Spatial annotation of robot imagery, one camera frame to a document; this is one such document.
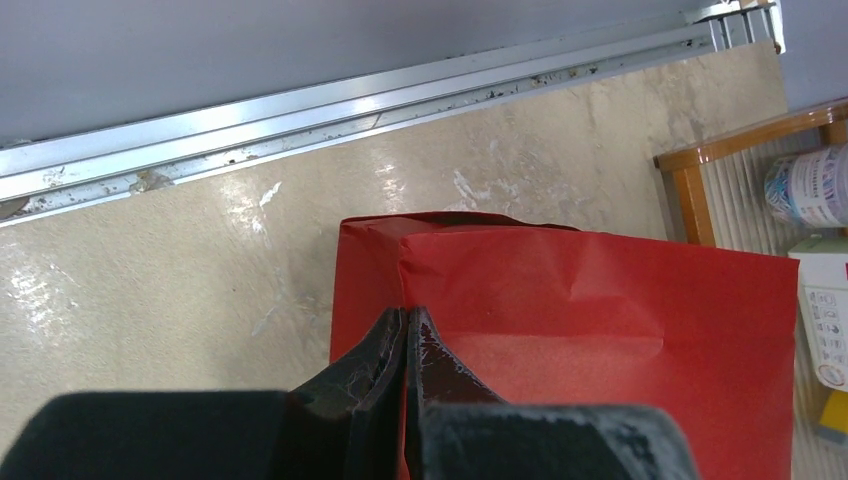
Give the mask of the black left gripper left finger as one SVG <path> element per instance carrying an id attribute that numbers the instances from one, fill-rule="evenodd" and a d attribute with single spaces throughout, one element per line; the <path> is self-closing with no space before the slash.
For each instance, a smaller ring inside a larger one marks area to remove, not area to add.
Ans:
<path id="1" fill-rule="evenodd" d="M 5 479 L 392 479 L 406 315 L 291 390 L 64 394 L 25 425 Z"/>

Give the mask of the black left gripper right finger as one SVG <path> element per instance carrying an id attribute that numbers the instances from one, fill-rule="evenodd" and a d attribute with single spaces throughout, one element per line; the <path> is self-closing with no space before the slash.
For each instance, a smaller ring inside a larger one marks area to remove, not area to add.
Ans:
<path id="1" fill-rule="evenodd" d="M 507 402 L 408 316 L 405 462 L 413 479 L 697 479 L 681 429 L 642 405 Z"/>

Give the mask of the red paper bag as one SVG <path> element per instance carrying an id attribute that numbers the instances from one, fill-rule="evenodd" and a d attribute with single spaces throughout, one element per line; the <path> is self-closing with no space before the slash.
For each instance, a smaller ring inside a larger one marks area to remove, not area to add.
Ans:
<path id="1" fill-rule="evenodd" d="M 706 479 L 791 475 L 797 261 L 468 211 L 342 221 L 330 356 L 390 307 L 515 403 L 636 403 Z"/>

